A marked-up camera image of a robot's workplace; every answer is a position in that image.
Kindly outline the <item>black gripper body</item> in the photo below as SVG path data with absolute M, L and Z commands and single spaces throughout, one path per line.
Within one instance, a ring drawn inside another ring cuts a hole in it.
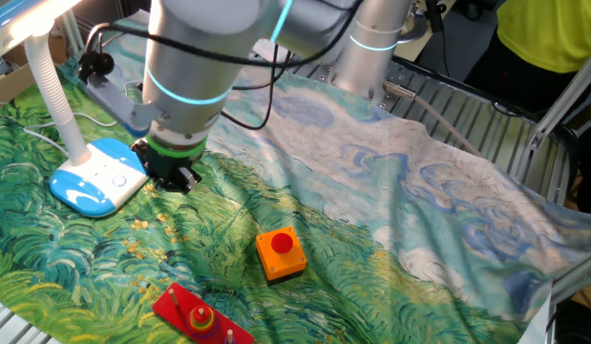
M 193 165 L 201 158 L 204 150 L 203 142 L 188 150 L 172 150 L 156 142 L 148 143 L 167 160 L 166 180 L 170 180 L 171 173 L 179 167 L 190 167 L 193 169 Z

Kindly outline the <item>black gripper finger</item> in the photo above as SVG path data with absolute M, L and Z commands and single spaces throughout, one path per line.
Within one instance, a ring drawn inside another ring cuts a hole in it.
M 170 182 L 175 190 L 187 194 L 201 182 L 201 176 L 190 167 L 179 167 L 171 173 Z
M 145 174 L 152 180 L 155 187 L 166 188 L 167 160 L 156 151 L 146 139 L 136 140 L 131 150 L 137 154 Z

